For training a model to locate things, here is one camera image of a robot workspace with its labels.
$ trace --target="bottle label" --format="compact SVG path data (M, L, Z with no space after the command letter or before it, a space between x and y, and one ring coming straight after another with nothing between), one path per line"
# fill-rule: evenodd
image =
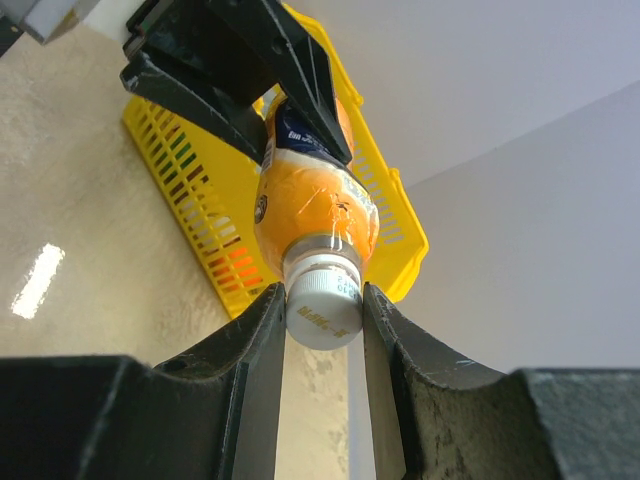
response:
M274 144L274 139L270 138L269 141L267 142L267 146L264 149L264 157L262 159L262 172L266 172L267 170L269 170L269 168L271 167L271 164L273 163L273 144Z
M311 157L335 163L329 150L306 126L288 101L278 108L275 116L276 147L295 150Z
M256 202L256 209L253 214L253 221L255 222L256 225L262 221L265 214L267 213L267 205L268 205L267 196L260 195L260 197L258 198L258 201Z

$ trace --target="bottle neck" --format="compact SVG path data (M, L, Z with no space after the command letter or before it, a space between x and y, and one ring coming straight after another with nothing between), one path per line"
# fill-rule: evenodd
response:
M317 253L304 255L288 262L288 267L283 272L287 293L301 275L314 270L337 270L362 290L360 270L354 262L335 253Z
M291 270L295 263L306 257L320 254L343 257L354 264L357 269L362 265L362 258L358 252L341 238L333 235L308 235L299 239L287 249L282 259L282 272Z

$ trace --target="basket slot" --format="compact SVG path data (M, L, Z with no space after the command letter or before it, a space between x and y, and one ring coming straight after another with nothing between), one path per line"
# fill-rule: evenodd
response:
M187 180L189 180L190 182L193 182L193 180L202 173L202 170L203 170L202 165L198 165L193 172L187 175Z
M153 163L153 166L155 168L160 167L160 165L162 165L162 162L164 162L168 157L169 155L167 154L167 152L162 152L162 155L160 155L160 157Z
M159 108L158 112L153 116L153 119L156 121L156 123L160 123L161 121L164 121L165 118L168 118L170 115L171 113L168 110L165 110L164 108Z
M213 270L211 273L213 273L214 277L219 277L220 275L224 275L225 273L229 273L229 267L219 268L218 270Z
M184 223L187 226L187 230L189 232L193 232L194 229L196 229L196 228L198 228L200 226L199 222L203 222L204 221L204 219L202 218L202 214L200 213L200 211L197 208L191 210L183 218L184 218Z
M205 257L210 257L211 255L215 255L216 253L218 253L220 251L219 248L213 248L211 250L205 250L202 252L202 255Z
M174 116L172 113L170 113L160 124L160 131L165 130L169 124L171 123L171 120L173 120Z
M256 273L258 273L258 267L251 267L243 270L242 272L239 272L238 276L243 278L248 277L249 275L255 275Z
M198 240L199 242L204 242L205 240L209 240L210 238L212 238L212 235L210 234L209 231L207 231L204 233L204 235L198 234L196 238L194 238L194 240Z
M187 197L189 197L189 192L182 192L180 194L180 196L173 201L173 204L174 205L178 205L180 202L182 202Z
M178 193L183 188L184 188L184 182L178 183L175 187L171 189L171 191L169 192L169 196L175 197L176 193Z
M171 140L171 138L173 138L173 136L178 130L180 130L180 124L174 123L172 126L166 129L166 132L164 134L164 139L168 142L169 140Z
M153 132L153 135L151 135L149 137L149 140L147 141L147 145L146 147L149 148L151 147L151 145L153 144L153 142L155 142L158 139L158 134L156 132Z
M180 168L182 170L184 170L185 168L187 168L191 162L193 162L196 158L198 158L198 156L195 153L192 153L191 155L189 155L181 164L180 164Z
M240 238L240 236L236 236L234 238L232 238L231 240L229 240L227 243L225 243L224 245L222 245L223 248L227 248L230 247L231 245L233 245L234 243L238 243L239 241L241 241L242 239Z
M152 129L153 129L153 124L152 123L148 123L147 126L145 127L145 129L140 134L140 142L144 142L146 140L147 135L149 135L151 133Z
M226 237L226 236L232 234L235 231L236 231L236 227L234 225L230 225L227 228L224 228L224 229L220 230L220 232L218 232L218 235L220 237Z
M191 150L191 144L187 142L187 144L183 146L178 153L176 153L176 160L180 160L189 150Z
M167 164L158 171L158 175L163 176L172 166L173 162L167 162Z
M202 217L198 216L191 225L187 226L187 228L190 232L195 232L198 228L202 227L203 225L204 225L204 220L202 219Z
M153 158L158 154L158 152L161 149L162 149L162 142L156 143L156 146L153 147L153 150L151 150L151 153L149 154L149 157L151 158L151 160L153 160Z
M165 185L169 185L169 183L171 182L171 180L173 180L174 178L176 178L178 176L178 172L176 172L175 170L173 170L171 173L169 173L169 175L167 176L167 178L164 179L163 183Z
M193 207L195 207L195 206L196 206L195 202L194 202L193 200L189 200L189 201L188 201L187 203L185 203L182 207L180 207L180 211L181 211L182 213L185 213L185 214L186 214L187 210L189 210L189 209L191 209L191 208L193 208ZM186 214L186 216L185 216L185 220L187 219L187 217L188 217L189 219L191 219L191 218L193 218L193 216L194 216L194 215L197 215L197 214L198 214L198 212L197 212L196 210L194 210L194 211L192 211L192 212L189 212L188 214Z
M231 219L229 217L220 217L218 220L213 222L213 226L215 228L220 228L223 225L226 225L227 223L229 223L231 221Z
M380 236L381 236L382 238L390 237L391 235L395 235L395 234L397 234L397 233L400 233L401 231L402 231L402 229L401 229L400 227L391 228L391 229L389 229L389 230L382 230L382 231L380 232Z
M207 263L207 266L209 268L216 268L216 267L219 267L220 265L222 265L225 261L226 260L224 259L224 257L216 258L215 260L212 260L211 262Z
M180 145L185 138L187 138L187 135L184 132L180 132L180 135L178 135L178 137L173 141L173 143L169 145L169 148L171 150L175 150L176 148L178 148L178 145Z
M229 258L233 260L235 258L238 258L238 257L242 256L242 255L246 255L247 253L249 253L249 249L247 247L241 247L241 248L238 248L237 250L231 252L229 254Z
M224 277L221 278L220 280L218 280L218 285L224 285L225 283L231 283L235 280L235 278L233 278L233 275L229 275L228 277Z
M253 263L253 257L245 257L240 261L233 262L233 267L234 268L241 268L241 267L245 267L247 265L251 265L252 263Z
M198 248L202 249L202 248L208 247L212 243L213 243L213 238L212 237L205 238L200 243L198 243Z
M255 277L255 278L250 278L249 280L245 280L244 282L242 282L242 284L245 287L251 287L253 285L257 285L259 283L262 282L262 277Z
M188 202L185 203L185 208L184 210L187 210L189 207L189 203L193 202L193 200L189 200ZM198 212L198 210L191 210L189 213L187 213L184 217L182 217L182 220L184 221L184 223L188 224L189 222L191 222L194 218L196 218L198 216L200 212Z
M393 218L393 216L392 216L390 220L380 223L380 230L392 227L393 225L395 225L397 223L398 223L398 221L395 218Z
M386 238L384 240L384 244L385 245L390 245L392 243L396 243L396 242L399 242L401 240L404 240L404 235L398 235L396 237Z
M194 240L199 240L201 238L204 238L207 236L207 234L209 233L209 230L207 228L203 228L202 230L200 230L198 233L196 233L195 235L193 235L193 239Z

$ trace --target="orange bottle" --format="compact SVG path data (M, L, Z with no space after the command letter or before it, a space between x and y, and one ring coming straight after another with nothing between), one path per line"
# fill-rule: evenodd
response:
M353 151L348 116L339 102L337 109ZM362 328L362 273L378 237L378 210L284 94L273 101L266 121L256 238L285 284L291 335L311 348L337 348Z

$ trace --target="black robotic claw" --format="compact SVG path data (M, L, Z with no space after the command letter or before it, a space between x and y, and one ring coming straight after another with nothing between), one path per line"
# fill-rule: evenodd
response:
M337 121L329 59L276 0L147 0L129 19L125 88L262 163L252 104L276 83L332 155L351 153Z
M273 478L284 288L156 369L0 360L0 478ZM640 372L486 368L364 293L376 476L639 478Z

